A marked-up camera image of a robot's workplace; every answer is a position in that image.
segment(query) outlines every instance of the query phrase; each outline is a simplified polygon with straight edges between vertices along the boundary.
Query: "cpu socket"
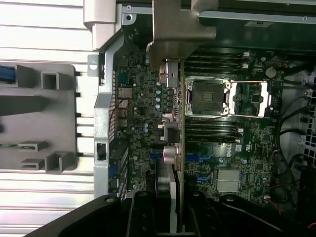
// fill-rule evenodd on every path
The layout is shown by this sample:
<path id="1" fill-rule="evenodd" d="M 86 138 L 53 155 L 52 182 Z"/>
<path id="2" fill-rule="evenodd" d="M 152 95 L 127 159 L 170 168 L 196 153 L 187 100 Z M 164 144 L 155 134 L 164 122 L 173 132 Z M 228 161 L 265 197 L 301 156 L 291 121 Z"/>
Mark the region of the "cpu socket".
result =
<path id="1" fill-rule="evenodd" d="M 258 112 L 254 115 L 241 115 L 235 109 L 237 85 L 241 83 L 258 84 L 261 87 L 257 103 L 260 103 Z M 186 116 L 212 118 L 217 116 L 242 116 L 263 118 L 265 110 L 271 104 L 266 81 L 233 81 L 226 78 L 187 77 L 186 78 Z"/>

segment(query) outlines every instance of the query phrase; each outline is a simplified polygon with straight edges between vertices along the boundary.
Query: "mounting hole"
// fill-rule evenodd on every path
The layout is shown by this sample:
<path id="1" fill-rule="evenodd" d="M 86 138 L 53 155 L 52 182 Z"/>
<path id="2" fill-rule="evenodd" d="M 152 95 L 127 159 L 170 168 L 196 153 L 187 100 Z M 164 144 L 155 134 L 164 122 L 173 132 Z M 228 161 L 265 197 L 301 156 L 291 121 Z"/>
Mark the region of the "mounting hole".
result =
<path id="1" fill-rule="evenodd" d="M 133 16 L 132 16 L 131 14 L 127 14 L 127 15 L 126 15 L 126 19 L 127 19 L 128 21 L 131 21 L 131 20 L 133 19 Z"/>
<path id="2" fill-rule="evenodd" d="M 89 64 L 89 68 L 90 68 L 91 70 L 96 70 L 96 69 L 98 68 L 97 62 L 92 61 L 92 62 Z"/>

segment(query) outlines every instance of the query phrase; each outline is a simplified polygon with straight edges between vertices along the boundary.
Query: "chipset heatsink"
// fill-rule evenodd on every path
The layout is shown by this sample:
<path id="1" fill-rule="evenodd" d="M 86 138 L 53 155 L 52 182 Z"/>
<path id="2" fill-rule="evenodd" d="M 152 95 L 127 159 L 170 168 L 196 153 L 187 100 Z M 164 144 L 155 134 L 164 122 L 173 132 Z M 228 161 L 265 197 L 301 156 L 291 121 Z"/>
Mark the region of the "chipset heatsink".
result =
<path id="1" fill-rule="evenodd" d="M 237 193 L 240 189 L 240 171 L 237 169 L 219 169 L 217 191 Z"/>

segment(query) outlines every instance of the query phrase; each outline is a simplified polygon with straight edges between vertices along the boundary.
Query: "capacitor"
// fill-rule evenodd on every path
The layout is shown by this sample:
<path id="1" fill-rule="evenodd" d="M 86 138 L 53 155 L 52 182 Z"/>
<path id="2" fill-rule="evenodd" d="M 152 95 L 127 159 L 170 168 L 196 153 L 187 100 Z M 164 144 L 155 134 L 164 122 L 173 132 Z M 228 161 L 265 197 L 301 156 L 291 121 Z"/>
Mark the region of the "capacitor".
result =
<path id="1" fill-rule="evenodd" d="M 247 164 L 247 160 L 246 159 L 241 159 L 240 160 L 242 164 Z"/>
<path id="2" fill-rule="evenodd" d="M 268 78 L 274 78 L 277 75 L 277 70 L 274 67 L 269 67 L 266 69 L 266 76 Z"/>

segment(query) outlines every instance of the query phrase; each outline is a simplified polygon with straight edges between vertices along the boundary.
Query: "red wire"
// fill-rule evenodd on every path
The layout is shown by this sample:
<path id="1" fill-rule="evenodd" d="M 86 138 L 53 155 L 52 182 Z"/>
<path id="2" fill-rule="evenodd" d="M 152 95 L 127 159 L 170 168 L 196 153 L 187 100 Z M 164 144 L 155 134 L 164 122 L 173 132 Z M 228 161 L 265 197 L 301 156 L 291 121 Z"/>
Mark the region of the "red wire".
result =
<path id="1" fill-rule="evenodd" d="M 279 213 L 279 215 L 281 215 L 281 209 L 279 209 L 278 207 L 277 207 L 277 205 L 273 202 L 273 201 L 271 201 L 270 199 L 266 199 L 269 203 L 271 203 L 277 210 L 278 210 L 278 213 Z"/>
<path id="2" fill-rule="evenodd" d="M 308 228 L 311 228 L 311 227 L 313 227 L 313 226 L 316 226 L 316 222 L 315 222 L 315 223 L 311 223 L 311 224 L 308 226 Z"/>
<path id="3" fill-rule="evenodd" d="M 112 117 L 113 117 L 114 112 L 115 112 L 115 110 L 117 109 L 117 107 L 118 107 L 121 103 L 123 103 L 123 101 L 125 101 L 125 100 L 129 100 L 129 98 L 123 98 L 123 99 L 121 99 L 121 101 L 114 107 L 114 109 L 112 110 L 111 116 L 110 116 L 109 123 L 111 123 Z"/>

